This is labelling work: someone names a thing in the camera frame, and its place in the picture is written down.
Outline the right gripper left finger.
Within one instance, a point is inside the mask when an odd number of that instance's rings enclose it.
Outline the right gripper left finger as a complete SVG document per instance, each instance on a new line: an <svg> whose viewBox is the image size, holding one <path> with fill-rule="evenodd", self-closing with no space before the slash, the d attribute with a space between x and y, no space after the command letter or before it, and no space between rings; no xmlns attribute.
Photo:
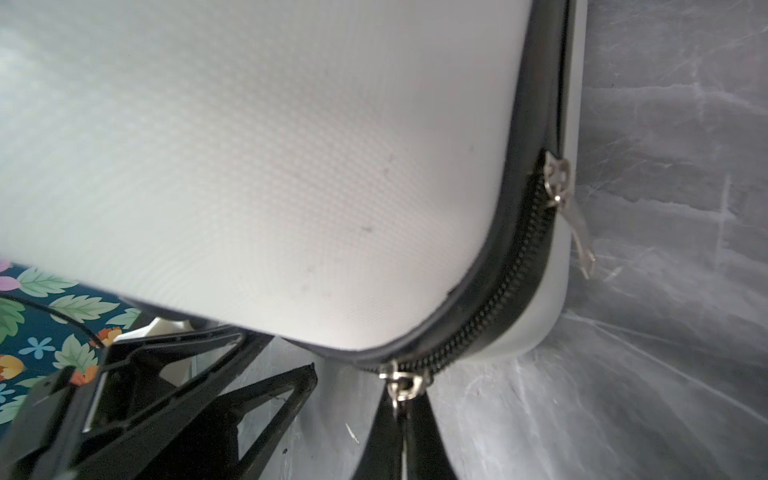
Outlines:
<svg viewBox="0 0 768 480"><path fill-rule="evenodd" d="M353 480L400 480L402 478L403 432L400 411L384 389L374 415L368 440Z"/></svg>

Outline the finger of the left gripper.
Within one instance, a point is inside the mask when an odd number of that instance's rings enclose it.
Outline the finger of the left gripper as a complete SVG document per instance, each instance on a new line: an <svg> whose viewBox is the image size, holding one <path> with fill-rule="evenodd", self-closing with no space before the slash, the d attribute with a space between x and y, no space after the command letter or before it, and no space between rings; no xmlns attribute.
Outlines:
<svg viewBox="0 0 768 480"><path fill-rule="evenodd" d="M318 383L310 363L217 397L145 479L258 479Z"/></svg>

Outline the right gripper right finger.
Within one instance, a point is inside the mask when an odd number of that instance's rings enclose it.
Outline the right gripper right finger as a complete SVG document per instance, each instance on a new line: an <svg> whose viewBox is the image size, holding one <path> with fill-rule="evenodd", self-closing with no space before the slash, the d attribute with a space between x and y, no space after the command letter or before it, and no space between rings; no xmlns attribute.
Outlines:
<svg viewBox="0 0 768 480"><path fill-rule="evenodd" d="M408 479L457 480L427 393L406 403Z"/></svg>

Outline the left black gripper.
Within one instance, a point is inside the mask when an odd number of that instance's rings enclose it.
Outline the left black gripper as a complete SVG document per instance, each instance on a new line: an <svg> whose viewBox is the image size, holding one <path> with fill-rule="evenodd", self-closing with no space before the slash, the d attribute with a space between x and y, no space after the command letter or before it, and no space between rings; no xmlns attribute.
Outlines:
<svg viewBox="0 0 768 480"><path fill-rule="evenodd" d="M1 442L4 479L178 479L183 433L271 342L237 327L117 342L94 380L66 368L23 401Z"/></svg>

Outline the white hard-shell suitcase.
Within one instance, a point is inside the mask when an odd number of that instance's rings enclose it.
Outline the white hard-shell suitcase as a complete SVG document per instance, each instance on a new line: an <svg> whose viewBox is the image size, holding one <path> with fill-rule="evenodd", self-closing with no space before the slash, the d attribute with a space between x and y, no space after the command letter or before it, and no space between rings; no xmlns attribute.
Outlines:
<svg viewBox="0 0 768 480"><path fill-rule="evenodd" d="M560 315L583 1L5 1L1 338L234 324L373 371Z"/></svg>

